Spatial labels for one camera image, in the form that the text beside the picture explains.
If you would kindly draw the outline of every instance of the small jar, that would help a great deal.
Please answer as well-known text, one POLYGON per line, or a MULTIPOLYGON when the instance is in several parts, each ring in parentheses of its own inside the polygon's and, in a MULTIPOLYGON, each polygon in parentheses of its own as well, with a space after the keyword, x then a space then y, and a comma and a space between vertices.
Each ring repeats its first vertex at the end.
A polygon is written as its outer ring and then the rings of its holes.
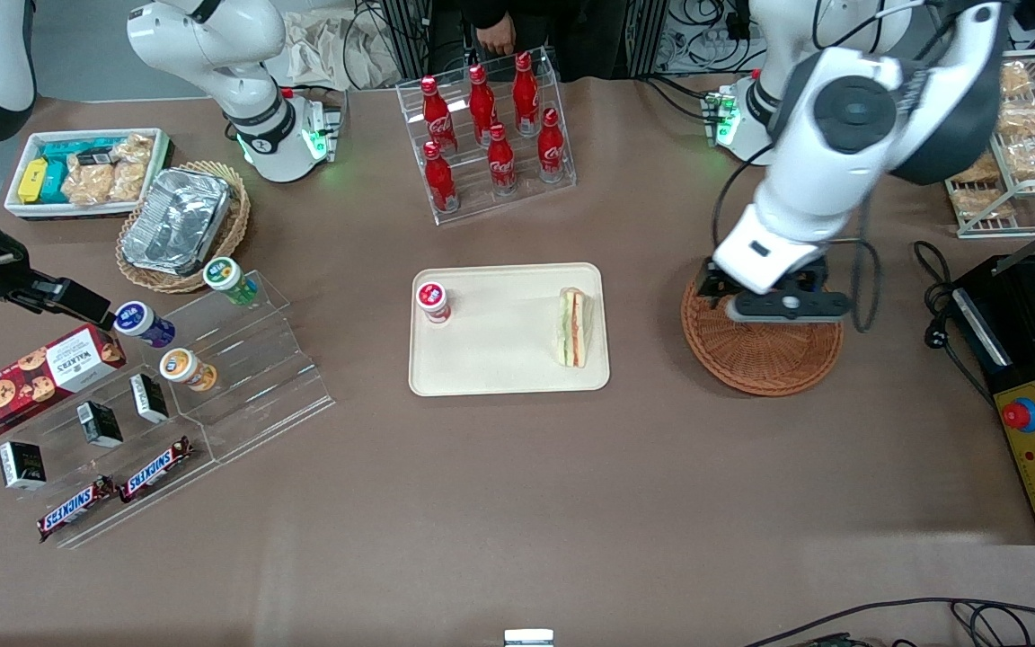
POLYGON ((159 373, 176 384, 187 385, 190 390, 208 391, 218 381, 217 369, 198 359, 184 348, 176 348, 161 356, 159 373))
POLYGON ((442 283, 423 284, 415 296, 418 307, 425 313, 426 319, 435 324, 443 324, 449 319, 449 298, 442 283))
POLYGON ((123 335, 139 337, 154 348, 164 348, 174 341, 174 324, 155 315, 151 306, 140 300, 119 306, 114 327, 123 335))
POLYGON ((258 295, 258 286, 242 273, 242 267, 228 256, 210 259, 202 271, 206 285, 221 292, 235 305, 249 305, 258 295))

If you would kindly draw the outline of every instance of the red button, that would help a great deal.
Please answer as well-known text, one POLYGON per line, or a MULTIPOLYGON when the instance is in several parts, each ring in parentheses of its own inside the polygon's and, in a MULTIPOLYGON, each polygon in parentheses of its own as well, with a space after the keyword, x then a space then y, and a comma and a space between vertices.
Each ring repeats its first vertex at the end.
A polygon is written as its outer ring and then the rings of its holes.
POLYGON ((1007 425, 1014 430, 1024 430, 1032 422, 1032 414, 1028 410, 1028 406, 1018 402, 1010 402, 1009 405, 1006 405, 1001 410, 1001 417, 1004 418, 1007 425))

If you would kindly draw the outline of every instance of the person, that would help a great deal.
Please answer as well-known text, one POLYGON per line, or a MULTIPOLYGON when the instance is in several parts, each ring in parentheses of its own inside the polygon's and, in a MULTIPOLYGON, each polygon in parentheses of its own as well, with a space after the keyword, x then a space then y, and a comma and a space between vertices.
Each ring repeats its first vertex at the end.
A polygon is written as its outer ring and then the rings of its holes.
POLYGON ((481 60, 555 47, 562 81, 611 79, 625 0, 457 0, 481 60))

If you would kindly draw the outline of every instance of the white device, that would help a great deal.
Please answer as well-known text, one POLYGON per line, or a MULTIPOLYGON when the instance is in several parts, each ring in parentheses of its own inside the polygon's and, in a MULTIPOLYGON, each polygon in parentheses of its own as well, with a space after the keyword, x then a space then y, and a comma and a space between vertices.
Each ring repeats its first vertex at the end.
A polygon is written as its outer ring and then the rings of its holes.
MULTIPOLYGON (((761 25, 767 45, 765 65, 759 77, 721 87, 722 93, 736 98, 737 114, 727 135, 718 137, 718 144, 742 160, 750 159, 769 144, 766 127, 780 106, 790 72, 818 51, 814 46, 815 12, 817 37, 822 46, 836 41, 876 13, 884 13, 845 45, 863 52, 887 52, 909 28, 909 9, 921 4, 923 1, 910 0, 750 0, 752 21, 761 25)), ((772 163, 773 151, 752 160, 759 166, 772 163)))
POLYGON ((1006 22, 999 1, 960 10, 931 66, 841 48, 798 64, 769 128, 776 158, 716 267, 768 294, 825 253, 883 173, 930 184, 969 167, 998 117, 1006 22))
POLYGON ((126 35, 147 65, 217 101, 264 179, 298 180, 327 158, 321 104, 285 98, 262 66, 285 46, 268 0, 160 0, 130 12, 126 35))

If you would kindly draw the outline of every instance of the red switch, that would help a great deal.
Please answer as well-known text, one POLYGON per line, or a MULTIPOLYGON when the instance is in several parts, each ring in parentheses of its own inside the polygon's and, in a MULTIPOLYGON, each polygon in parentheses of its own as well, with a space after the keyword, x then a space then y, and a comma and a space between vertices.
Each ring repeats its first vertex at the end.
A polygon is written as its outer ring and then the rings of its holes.
POLYGON ((1011 429, 1025 433, 1035 432, 1035 403, 1028 398, 1017 398, 1003 406, 1001 419, 1011 429))

